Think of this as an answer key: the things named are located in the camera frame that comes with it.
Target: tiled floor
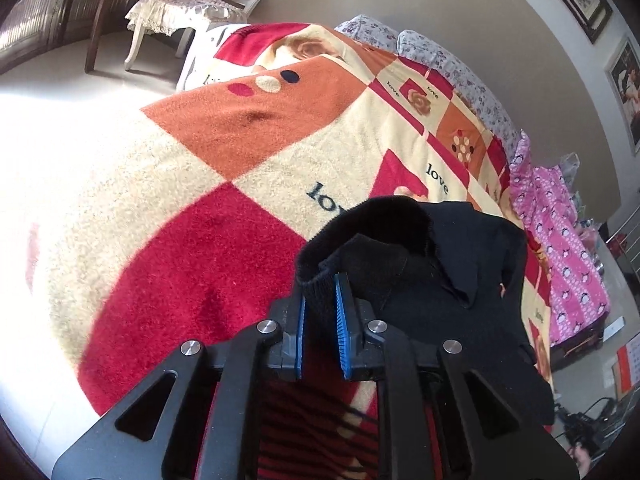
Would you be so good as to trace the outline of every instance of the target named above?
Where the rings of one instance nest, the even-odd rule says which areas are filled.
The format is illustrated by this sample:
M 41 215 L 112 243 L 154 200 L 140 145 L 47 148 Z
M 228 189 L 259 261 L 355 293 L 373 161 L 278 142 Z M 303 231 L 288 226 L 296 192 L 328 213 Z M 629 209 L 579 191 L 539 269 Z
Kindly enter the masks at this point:
M 27 233 L 91 170 L 104 142 L 92 124 L 105 108 L 139 108 L 174 92 L 181 67 L 174 51 L 146 38 L 126 73 L 130 41 L 130 32 L 104 37 L 91 75 L 82 68 L 82 41 L 0 76 L 0 413 L 47 474 L 98 416 L 50 338 L 46 306 L 31 301 Z

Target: black sweater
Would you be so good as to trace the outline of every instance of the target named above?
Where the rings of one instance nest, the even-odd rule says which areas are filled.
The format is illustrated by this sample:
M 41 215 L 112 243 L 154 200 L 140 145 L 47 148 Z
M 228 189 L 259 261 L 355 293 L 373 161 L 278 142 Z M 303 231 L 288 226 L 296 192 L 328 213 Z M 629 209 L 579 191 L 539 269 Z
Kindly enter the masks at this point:
M 459 340 L 468 360 L 524 418 L 550 425 L 554 400 L 520 317 L 526 234 L 466 202 L 373 198 L 329 222 L 302 249 L 296 280 L 308 322 L 335 347 L 333 275 L 409 338 Z M 502 285 L 505 291 L 501 295 Z

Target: red and beige blanket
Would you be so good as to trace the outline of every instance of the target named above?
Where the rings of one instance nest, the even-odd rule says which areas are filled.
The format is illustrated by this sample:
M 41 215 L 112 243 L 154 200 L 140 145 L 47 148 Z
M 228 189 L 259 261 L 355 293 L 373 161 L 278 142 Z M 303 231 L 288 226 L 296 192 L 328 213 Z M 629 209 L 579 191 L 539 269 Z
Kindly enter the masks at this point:
M 213 84 L 104 121 L 113 149 L 40 229 L 33 292 L 98 413 L 182 341 L 220 342 L 263 318 L 305 241 L 369 197 L 468 201 L 521 226 L 500 141 L 423 65 L 282 23 L 233 33 L 209 72 Z M 550 380 L 534 250 L 526 276 L 522 320 Z M 370 411 L 374 388 L 347 390 Z M 337 416 L 349 438 L 366 423 Z

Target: metal screw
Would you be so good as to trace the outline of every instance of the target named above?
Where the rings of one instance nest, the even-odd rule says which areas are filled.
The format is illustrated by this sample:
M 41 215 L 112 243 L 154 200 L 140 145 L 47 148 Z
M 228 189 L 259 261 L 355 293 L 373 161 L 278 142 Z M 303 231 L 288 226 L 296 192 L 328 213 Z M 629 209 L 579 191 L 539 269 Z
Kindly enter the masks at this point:
M 278 324 L 273 319 L 265 319 L 258 323 L 258 332 L 261 334 L 270 334 L 274 330 L 276 330 Z
M 184 343 L 182 343 L 182 345 L 180 346 L 180 352 L 185 355 L 194 355 L 200 351 L 200 348 L 200 343 L 191 339 L 190 341 L 185 341 Z
M 462 352 L 460 341 L 456 341 L 455 339 L 447 339 L 442 347 L 447 354 L 459 354 Z
M 374 319 L 372 321 L 369 321 L 369 323 L 367 323 L 367 328 L 371 330 L 374 334 L 382 334 L 383 332 L 386 332 L 386 329 L 388 327 L 389 325 L 386 324 L 381 319 Z

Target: orange square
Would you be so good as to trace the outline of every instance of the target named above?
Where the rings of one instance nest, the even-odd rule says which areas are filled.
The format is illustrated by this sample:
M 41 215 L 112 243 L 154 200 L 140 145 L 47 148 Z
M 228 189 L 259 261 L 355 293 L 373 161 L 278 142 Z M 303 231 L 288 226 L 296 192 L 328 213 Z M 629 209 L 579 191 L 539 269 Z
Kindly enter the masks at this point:
M 469 173 L 478 178 L 486 146 L 476 126 L 453 103 L 449 103 L 444 117 L 438 125 L 436 138 L 464 165 Z
M 317 56 L 184 92 L 142 111 L 232 180 L 332 123 L 365 88 L 335 61 Z

